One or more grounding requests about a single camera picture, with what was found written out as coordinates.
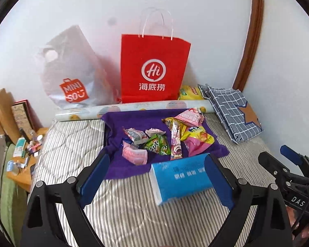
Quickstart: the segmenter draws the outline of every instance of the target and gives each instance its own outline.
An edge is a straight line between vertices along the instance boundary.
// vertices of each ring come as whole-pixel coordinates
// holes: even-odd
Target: blue gripper pad
[[[280,147],[280,154],[288,158],[295,165],[301,165],[302,159],[300,154],[296,153],[294,150],[286,145]]]
[[[99,161],[95,169],[91,172],[90,176],[87,178],[85,184],[81,187],[81,198],[79,200],[79,204],[81,209],[83,209],[86,205],[90,204],[94,196],[100,187],[106,172],[109,169],[110,165],[110,157],[108,154],[105,154],[103,158]]]
[[[204,163],[205,172],[207,173],[208,178],[212,182],[212,185],[221,201],[221,204],[228,207],[231,211],[235,206],[232,200],[232,187],[227,182],[220,169],[213,162],[210,155],[206,156]]]

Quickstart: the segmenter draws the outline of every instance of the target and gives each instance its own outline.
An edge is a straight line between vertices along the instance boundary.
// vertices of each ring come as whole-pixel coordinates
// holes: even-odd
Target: book
[[[17,127],[23,128],[25,133],[30,134],[31,130],[36,130],[32,117],[30,115],[30,107],[27,100],[22,100],[12,105],[12,114],[14,115]]]

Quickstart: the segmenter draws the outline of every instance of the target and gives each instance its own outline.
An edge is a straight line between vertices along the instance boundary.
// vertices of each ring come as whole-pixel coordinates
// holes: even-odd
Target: blue tissue pack
[[[208,154],[153,163],[149,176],[156,204],[161,205],[212,188],[204,168]]]

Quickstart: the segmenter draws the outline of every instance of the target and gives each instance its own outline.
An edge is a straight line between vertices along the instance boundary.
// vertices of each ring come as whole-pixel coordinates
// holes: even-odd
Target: green candy package
[[[155,134],[144,145],[143,149],[147,149],[160,155],[170,155],[171,149],[167,142],[166,136]]]

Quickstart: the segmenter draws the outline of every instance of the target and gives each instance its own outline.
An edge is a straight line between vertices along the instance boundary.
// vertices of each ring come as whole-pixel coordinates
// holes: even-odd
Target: pink candy wrapper
[[[164,135],[166,132],[161,131],[160,129],[157,128],[150,128],[149,130],[145,130],[145,133],[148,135],[148,137],[152,137],[154,135]]]
[[[196,156],[210,147],[211,144],[201,142],[194,137],[188,137],[184,140],[184,144],[189,151],[189,157]]]
[[[204,120],[204,116],[197,108],[191,108],[177,115],[175,119],[179,120],[186,126],[199,127]]]
[[[137,147],[123,141],[123,157],[135,165],[143,165],[147,163],[147,150],[138,149]]]

